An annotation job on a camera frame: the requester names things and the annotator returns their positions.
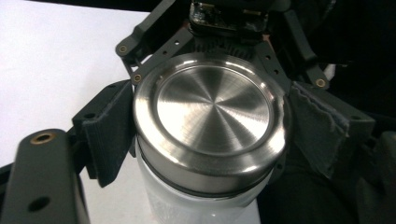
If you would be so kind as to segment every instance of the black plastic bracket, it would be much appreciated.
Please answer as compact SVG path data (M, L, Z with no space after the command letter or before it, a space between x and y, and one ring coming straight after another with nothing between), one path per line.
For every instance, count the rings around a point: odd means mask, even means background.
M187 18L188 8L181 9L182 1L164 0L139 25L124 38L116 52L130 74L147 56L157 51Z
M182 53L188 53L191 51L189 44L193 40L192 33L182 27L173 36L169 37L168 40L158 48L158 50L152 54L152 56L142 65L137 68L132 74L132 83L138 85L140 81L151 71L154 67L158 66L176 55Z
M74 117L77 141L88 146L92 156L91 177L101 187L113 182L132 145L135 126L130 80L105 87Z
M269 17L270 39L288 77L327 90L329 81L318 66L318 57L309 46L295 12L273 12Z
M0 168L0 220L1 211L3 210L4 199L6 197L6 188L9 177L11 176L12 163Z
M306 83L293 82L290 102L296 118L293 142L312 169L330 179L347 175L350 158L369 139L375 121Z
M24 138L7 184L2 224L90 223L68 136L45 130Z
M291 80L286 76L270 44L264 41L257 44L254 49L266 72L280 85L286 95L289 95Z

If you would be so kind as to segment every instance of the brushed metal surface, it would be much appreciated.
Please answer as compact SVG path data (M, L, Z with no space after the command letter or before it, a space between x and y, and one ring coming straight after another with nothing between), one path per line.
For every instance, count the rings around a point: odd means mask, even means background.
M177 56L136 89L142 155L167 182L189 191L251 188L271 172L286 145L284 94L264 71L235 57Z
M252 82L215 65L174 74L160 89L157 111L165 130L186 149L223 156L253 146L270 118L267 100Z

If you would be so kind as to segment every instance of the brass screw hole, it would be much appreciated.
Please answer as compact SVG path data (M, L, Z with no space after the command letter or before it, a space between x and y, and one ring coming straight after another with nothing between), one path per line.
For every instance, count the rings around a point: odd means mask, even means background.
M326 81L325 80L323 80L323 79L317 79L317 81L315 82L316 84L317 84L317 86L319 86L319 87L324 87L324 86L326 86Z
M135 75L134 76L134 81L135 82L139 82L140 80L142 80L142 76L140 76L140 75Z
M125 53L126 50L127 50L127 48L126 48L125 45L121 45L120 48L119 48L119 51L120 51L121 53Z
M41 145L52 141L55 138L54 133L41 133L36 135L30 140L30 143L33 145Z

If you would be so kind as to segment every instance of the white surface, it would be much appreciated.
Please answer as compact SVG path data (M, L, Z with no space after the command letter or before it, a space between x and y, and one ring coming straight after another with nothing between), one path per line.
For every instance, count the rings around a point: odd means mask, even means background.
M0 166L13 162L26 135L67 131L102 88L129 78L114 48L147 15L0 0ZM81 176L92 224L156 223L130 156L105 189ZM238 222L258 223L255 203Z

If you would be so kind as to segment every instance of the screw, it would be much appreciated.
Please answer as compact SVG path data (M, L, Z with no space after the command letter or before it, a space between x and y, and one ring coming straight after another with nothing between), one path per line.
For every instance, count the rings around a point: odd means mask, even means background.
M134 81L135 81L135 82L139 82L140 80L142 80L142 76L140 76L140 75L134 75Z
M126 48L125 45L121 45L120 48L119 48L119 52L121 52L121 53L125 53L126 50L127 50L127 48Z
M319 87L324 87L324 86L326 86L326 81L323 80L323 79L321 79L321 78L317 79L317 80L315 81L315 83L316 83L317 86L319 86Z

